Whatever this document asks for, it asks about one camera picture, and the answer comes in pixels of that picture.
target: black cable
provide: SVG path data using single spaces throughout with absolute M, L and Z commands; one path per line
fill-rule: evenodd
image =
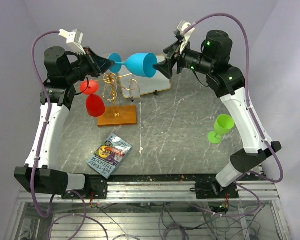
M 86 81 L 88 82 L 88 84 L 86 85 L 85 90 L 83 90 L 82 92 L 76 93 L 75 96 L 78 96 L 78 95 L 80 95 L 80 94 L 83 94 L 83 93 L 88 89 L 88 87 L 89 87 L 89 78 L 85 77 L 85 79 L 86 79 Z
M 251 225 L 252 225 L 252 223 L 254 222 L 254 220 L 256 219 L 257 215 L 258 215 L 258 214 L 261 212 L 261 210 L 264 209 L 264 208 L 265 208 L 265 205 L 262 206 L 262 207 L 260 208 L 260 210 L 254 215 L 254 217 L 252 218 L 252 221 L 250 222 L 249 226 L 247 227 L 248 230 L 249 230 L 249 228 L 251 227 Z M 247 237 L 248 230 L 246 231 L 246 233 L 245 233 L 245 235 L 244 235 L 244 239 L 246 239 L 246 237 Z
M 20 236 L 18 236 L 18 238 L 22 237 L 23 235 L 27 234 L 28 231 L 24 231 Z
M 110 208 L 110 207 L 112 207 L 112 206 L 114 206 L 114 205 L 117 205 L 118 203 L 113 203 L 113 204 L 111 204 L 110 206 L 107 206 L 107 207 L 105 207 L 105 208 L 102 208 L 102 207 L 99 207 L 100 209 L 102 209 L 103 211 L 104 210 L 106 210 L 106 209 L 108 209 L 108 208 Z
M 115 205 L 115 204 L 117 204 L 117 203 L 114 203 L 114 204 L 112 204 L 112 205 L 106 207 L 105 209 L 110 208 L 110 207 L 112 207 L 112 206 Z M 115 224 L 117 224 L 117 225 L 119 226 L 119 228 L 121 229 L 121 231 L 124 233 L 124 234 L 121 234 L 121 235 L 119 235 L 119 236 L 116 236 L 113 240 L 118 239 L 118 238 L 121 238 L 121 237 L 126 237 L 127 239 L 128 239 L 128 238 L 133 238 L 133 239 L 136 239 L 136 240 L 140 240 L 137 236 L 133 236 L 133 235 L 126 234 L 126 232 L 122 229 L 122 227 L 120 226 L 120 224 L 117 223 L 111 216 L 109 216 L 109 214 L 107 214 L 107 213 L 104 211 L 104 209 L 102 209 L 102 208 L 100 208 L 100 207 L 96 207 L 96 208 L 99 209 L 100 211 L 102 211 L 108 218 L 110 218 Z
M 193 74 L 195 75 L 195 77 L 196 77 L 196 79 L 198 80 L 198 82 L 202 85 L 202 86 L 204 86 L 204 87 L 209 87 L 209 85 L 204 85 L 200 80 L 199 80 L 199 77 L 198 77 L 198 75 L 197 75 L 197 73 L 196 73 L 196 71 L 195 70 L 192 70 L 192 72 L 193 72 Z
M 192 188 L 190 188 L 190 192 L 192 192 L 192 193 L 198 193 L 198 192 L 211 193 L 211 192 L 213 192 L 213 189 L 203 189 L 203 188 L 199 188 L 199 187 L 192 187 Z
M 174 220 L 174 218 L 172 217 L 172 215 L 170 214 L 170 212 L 169 212 L 169 210 L 166 208 L 166 207 L 163 207 L 163 209 L 162 209 L 162 211 L 164 211 L 164 210 L 166 210 L 166 212 L 169 214 L 169 216 L 170 216 L 170 218 L 172 219 L 172 221 L 174 222 L 174 223 L 176 223 L 176 221 Z M 164 215 L 162 214 L 161 215 L 161 222 L 162 222 L 162 224 L 163 224 L 163 226 L 165 227 L 165 228 L 168 228 L 167 227 L 167 225 L 164 223 Z M 197 229 L 204 229 L 202 226 L 204 226 L 204 225 L 207 225 L 207 223 L 205 222 L 205 223 L 202 223 L 202 224 L 200 224 L 200 225 L 198 225 L 198 226 L 196 226 L 196 227 L 183 227 L 186 231 L 193 231 L 193 230 L 197 230 Z
M 49 81 L 49 78 L 47 77 L 46 80 L 44 80 L 43 84 L 46 85 L 48 81 Z
M 74 53 L 74 52 L 72 52 L 72 51 L 65 51 L 65 55 L 71 55 L 71 56 L 76 56 L 77 58 L 78 58 L 78 56 Z
M 234 222 L 233 223 L 229 223 L 228 224 L 228 227 L 225 229 L 225 231 L 223 231 L 223 230 L 218 230 L 218 231 L 220 231 L 220 232 L 222 232 L 222 233 L 228 233 L 229 231 L 230 231 L 230 227 L 232 226 L 232 225 L 234 225 L 234 224 L 236 224 L 236 223 L 239 223 L 239 221 L 241 220 L 241 219 L 243 219 L 245 216 L 242 216 L 241 218 L 239 218 L 238 220 L 236 220 L 236 219 L 234 219 L 234 218 L 232 218 L 232 217 L 226 217 L 225 219 L 231 219 L 231 220 L 233 220 Z
M 251 223 L 249 224 L 248 227 L 241 229 L 241 230 L 238 231 L 235 235 L 238 235 L 238 234 L 241 233 L 242 231 L 244 231 L 244 230 L 250 228 L 250 226 L 252 225 L 252 223 L 253 223 L 254 220 L 256 219 L 257 215 L 262 211 L 262 209 L 265 208 L 265 206 L 266 206 L 266 205 L 263 205 L 263 206 L 259 209 L 259 211 L 254 215 L 254 217 L 253 217 L 253 219 L 251 220 Z
M 260 223 L 258 223 L 257 221 L 254 221 L 254 223 L 256 223 L 256 224 L 259 225 L 258 231 L 255 231 L 255 230 L 254 230 L 254 236 L 256 237 L 256 236 L 258 236 L 258 234 L 259 234 L 259 232 L 260 232 L 261 225 L 260 225 Z
M 204 46 L 205 46 L 205 43 L 206 43 L 206 40 L 204 40 L 202 43 L 201 43 L 201 53 L 204 53 Z

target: wine glass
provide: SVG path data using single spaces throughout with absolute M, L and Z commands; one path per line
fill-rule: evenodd
M 234 126 L 235 121 L 231 116 L 227 114 L 219 115 L 214 123 L 214 131 L 208 133 L 208 140 L 213 144 L 219 144 L 222 135 L 227 134 Z
M 110 71 L 114 74 L 121 70 L 122 65 L 125 65 L 130 73 L 139 77 L 152 78 L 157 72 L 154 69 L 154 64 L 158 63 L 158 59 L 153 53 L 136 53 L 131 55 L 125 62 L 122 62 L 121 56 L 114 52 L 109 56 L 109 59 L 115 62 L 110 68 Z

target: black bracket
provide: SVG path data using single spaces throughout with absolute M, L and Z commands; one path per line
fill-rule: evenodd
M 107 199 L 108 184 L 102 176 L 90 176 L 91 191 L 94 192 L 94 199 Z
M 14 170 L 14 177 L 30 193 L 32 167 L 17 166 Z M 68 186 L 68 174 L 63 171 L 37 168 L 34 176 L 34 188 L 38 194 L 62 195 Z
M 51 103 L 58 104 L 58 106 L 65 105 L 69 110 L 76 95 L 76 89 L 73 85 L 67 87 L 54 87 L 50 83 L 45 84 L 45 89 L 48 92 Z M 46 104 L 47 98 L 44 92 L 41 92 L 41 104 Z
M 195 191 L 192 192 L 195 192 L 196 199 L 226 199 L 226 194 L 229 194 L 230 199 L 239 198 L 238 189 L 234 183 L 222 189 L 216 189 L 215 184 L 212 185 L 209 182 L 195 183 Z
M 275 153 L 282 149 L 279 141 L 272 142 L 271 147 Z M 230 161 L 237 171 L 240 173 L 246 173 L 261 164 L 270 156 L 272 156 L 272 154 L 268 148 L 265 150 L 259 150 L 259 153 L 246 153 L 244 149 L 241 149 L 231 155 Z

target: gold wire sculpture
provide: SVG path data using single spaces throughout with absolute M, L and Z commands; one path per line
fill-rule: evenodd
M 123 77 L 130 76 L 130 75 L 132 75 L 132 79 L 130 80 L 130 82 L 133 81 L 133 82 L 136 83 L 135 88 L 133 88 L 133 89 L 126 88 L 126 87 L 120 85 L 120 84 L 117 82 L 117 80 L 118 80 L 119 78 L 123 78 Z M 116 86 L 119 86 L 120 88 L 123 88 L 123 89 L 128 90 L 128 91 L 136 90 L 136 89 L 139 87 L 139 85 L 138 85 L 137 80 L 135 79 L 135 75 L 132 74 L 132 73 L 129 73 L 129 74 L 126 74 L 126 75 L 123 75 L 123 76 L 117 76 L 117 75 L 114 74 L 114 73 L 105 73 L 105 74 L 103 75 L 102 81 L 104 81 L 105 84 L 106 84 L 106 85 L 105 85 L 105 88 L 104 88 L 104 90 L 103 90 L 103 92 L 102 92 L 102 97 L 103 97 L 104 99 L 106 99 L 106 100 L 108 100 L 108 101 L 110 101 L 110 102 L 113 103 L 113 107 L 114 107 L 114 117 L 120 117 L 120 113 L 118 112 L 118 109 L 117 109 L 117 107 L 116 107 L 116 98 L 118 97 L 118 93 L 117 93 L 117 90 L 116 90 Z M 107 89 L 108 89 L 109 87 L 111 87 L 111 90 L 110 90 L 109 95 L 107 96 L 106 91 L 107 91 Z

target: glass base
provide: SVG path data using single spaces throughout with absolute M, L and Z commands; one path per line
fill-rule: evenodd
M 222 140 L 222 136 L 215 131 L 211 131 L 208 133 L 208 140 L 213 144 L 219 144 Z

